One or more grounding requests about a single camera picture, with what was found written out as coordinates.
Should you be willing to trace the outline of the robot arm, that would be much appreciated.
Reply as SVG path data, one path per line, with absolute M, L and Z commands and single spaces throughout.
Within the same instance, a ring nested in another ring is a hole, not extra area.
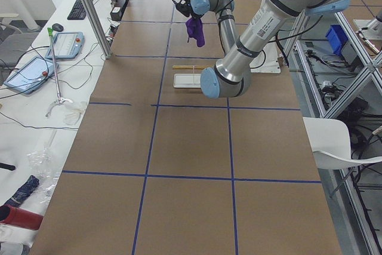
M 345 10 L 350 0 L 262 0 L 243 34 L 238 35 L 231 0 L 190 0 L 192 11 L 202 16 L 215 13 L 220 25 L 225 56 L 201 73 L 201 90 L 206 97 L 237 97 L 251 84 L 250 63 L 276 35 L 286 19 L 323 15 Z

